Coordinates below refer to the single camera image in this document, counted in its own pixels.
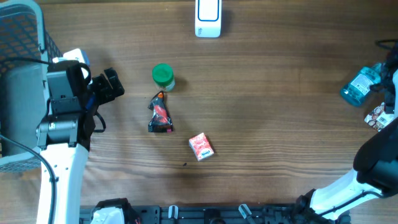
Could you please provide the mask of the beige snack bag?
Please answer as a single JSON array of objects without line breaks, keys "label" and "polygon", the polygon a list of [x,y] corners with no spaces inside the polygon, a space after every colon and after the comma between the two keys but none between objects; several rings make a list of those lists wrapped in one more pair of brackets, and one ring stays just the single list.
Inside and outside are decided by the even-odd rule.
[{"label": "beige snack bag", "polygon": [[371,128],[380,132],[394,120],[394,115],[385,112],[385,102],[375,107],[364,119]]}]

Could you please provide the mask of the blue mouthwash bottle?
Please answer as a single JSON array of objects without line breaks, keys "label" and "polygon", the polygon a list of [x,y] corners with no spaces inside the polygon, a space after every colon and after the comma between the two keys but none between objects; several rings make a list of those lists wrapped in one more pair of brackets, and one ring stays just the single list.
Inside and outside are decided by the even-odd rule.
[{"label": "blue mouthwash bottle", "polygon": [[372,67],[363,67],[340,90],[343,99],[353,106],[361,106],[371,92],[370,86],[381,82],[381,67],[382,63],[376,63]]}]

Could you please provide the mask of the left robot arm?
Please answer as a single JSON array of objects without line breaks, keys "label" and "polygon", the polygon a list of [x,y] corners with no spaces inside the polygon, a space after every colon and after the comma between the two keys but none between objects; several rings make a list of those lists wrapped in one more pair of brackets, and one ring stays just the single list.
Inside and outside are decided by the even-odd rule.
[{"label": "left robot arm", "polygon": [[43,157],[37,223],[78,223],[83,173],[98,107],[124,94],[115,69],[90,79],[81,68],[47,72],[49,112],[37,127]]}]

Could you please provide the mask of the red black snack pouch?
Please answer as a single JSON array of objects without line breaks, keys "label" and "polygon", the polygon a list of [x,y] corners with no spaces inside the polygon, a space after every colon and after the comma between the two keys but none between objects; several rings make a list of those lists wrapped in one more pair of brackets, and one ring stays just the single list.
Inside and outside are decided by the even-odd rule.
[{"label": "red black snack pouch", "polygon": [[164,92],[159,91],[148,105],[148,108],[153,112],[152,119],[148,124],[148,132],[150,133],[171,133],[174,130],[173,122],[164,100]]}]

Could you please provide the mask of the green lid jar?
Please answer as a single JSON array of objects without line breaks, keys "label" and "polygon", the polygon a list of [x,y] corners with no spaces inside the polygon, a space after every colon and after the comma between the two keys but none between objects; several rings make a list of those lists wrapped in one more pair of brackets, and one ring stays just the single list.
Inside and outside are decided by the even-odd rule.
[{"label": "green lid jar", "polygon": [[157,88],[163,91],[172,91],[175,86],[174,71],[166,63],[160,63],[152,69],[152,79]]}]

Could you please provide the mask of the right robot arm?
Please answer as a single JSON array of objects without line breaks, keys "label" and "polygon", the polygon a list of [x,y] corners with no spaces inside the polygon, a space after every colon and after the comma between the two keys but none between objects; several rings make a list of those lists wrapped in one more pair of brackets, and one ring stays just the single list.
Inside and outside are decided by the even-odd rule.
[{"label": "right robot arm", "polygon": [[397,194],[397,40],[375,44],[389,53],[381,67],[381,82],[371,90],[384,92],[386,112],[394,117],[360,147],[347,174],[297,199],[290,213],[292,223],[342,223],[353,207]]}]

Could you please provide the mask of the red tissue pack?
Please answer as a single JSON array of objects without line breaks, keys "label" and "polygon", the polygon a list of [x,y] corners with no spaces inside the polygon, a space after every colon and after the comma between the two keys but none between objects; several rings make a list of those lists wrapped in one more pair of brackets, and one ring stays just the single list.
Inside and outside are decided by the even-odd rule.
[{"label": "red tissue pack", "polygon": [[189,139],[189,146],[192,148],[197,161],[202,161],[208,157],[211,157],[215,152],[212,149],[205,133]]}]

